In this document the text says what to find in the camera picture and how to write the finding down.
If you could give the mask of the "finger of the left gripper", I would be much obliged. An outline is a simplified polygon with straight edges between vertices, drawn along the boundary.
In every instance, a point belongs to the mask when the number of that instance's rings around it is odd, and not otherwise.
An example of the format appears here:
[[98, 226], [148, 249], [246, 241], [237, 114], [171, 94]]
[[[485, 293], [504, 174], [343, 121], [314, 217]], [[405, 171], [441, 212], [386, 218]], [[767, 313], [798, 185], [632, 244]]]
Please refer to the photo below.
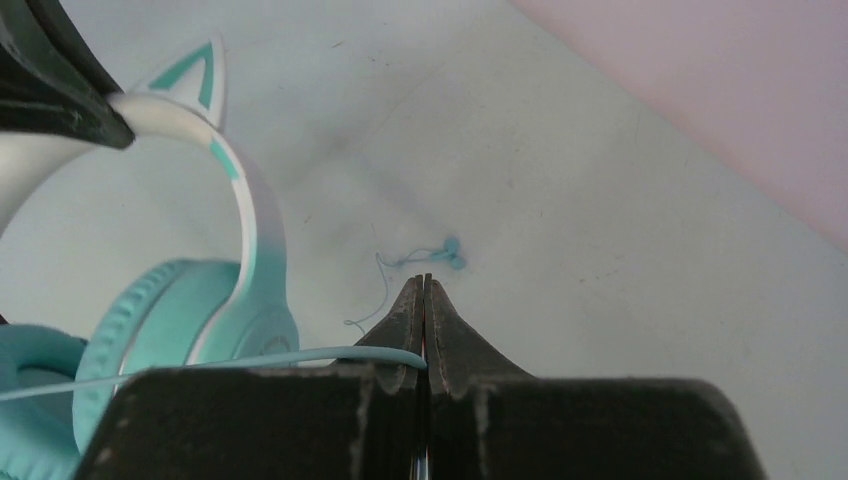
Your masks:
[[109, 104], [123, 90], [59, 1], [1, 3], [1, 131], [124, 149], [135, 134]]

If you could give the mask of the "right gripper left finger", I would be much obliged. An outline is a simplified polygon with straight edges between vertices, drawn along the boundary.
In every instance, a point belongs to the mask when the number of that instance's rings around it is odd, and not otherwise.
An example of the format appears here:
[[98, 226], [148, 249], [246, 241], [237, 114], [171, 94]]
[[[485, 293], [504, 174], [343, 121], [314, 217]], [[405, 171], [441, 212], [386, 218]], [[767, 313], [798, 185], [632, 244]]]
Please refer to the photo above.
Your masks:
[[406, 479], [421, 371], [326, 367], [159, 369], [109, 404], [79, 479]]

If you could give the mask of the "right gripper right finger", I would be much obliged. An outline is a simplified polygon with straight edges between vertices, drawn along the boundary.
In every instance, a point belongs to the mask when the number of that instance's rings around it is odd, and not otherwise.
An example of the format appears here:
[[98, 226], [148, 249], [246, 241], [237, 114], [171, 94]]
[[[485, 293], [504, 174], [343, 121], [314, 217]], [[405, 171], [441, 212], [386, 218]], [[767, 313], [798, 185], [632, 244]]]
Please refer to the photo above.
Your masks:
[[735, 406], [686, 378], [541, 378], [423, 284], [434, 479], [763, 479]]

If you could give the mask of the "teal cat ear headphones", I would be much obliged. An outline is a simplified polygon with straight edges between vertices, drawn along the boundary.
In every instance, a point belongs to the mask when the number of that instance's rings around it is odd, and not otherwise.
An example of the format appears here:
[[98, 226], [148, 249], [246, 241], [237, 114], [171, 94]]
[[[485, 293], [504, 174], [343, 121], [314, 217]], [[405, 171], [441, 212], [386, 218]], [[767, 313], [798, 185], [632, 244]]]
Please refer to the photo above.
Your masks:
[[424, 368], [396, 347], [302, 350], [286, 299], [282, 215], [258, 166], [224, 137], [226, 63], [213, 36], [109, 105], [139, 136], [194, 143], [224, 168], [239, 209], [238, 261], [163, 262], [118, 295], [89, 339], [13, 324], [1, 330], [1, 475], [69, 479], [130, 376], [152, 367], [292, 366], [329, 359]]

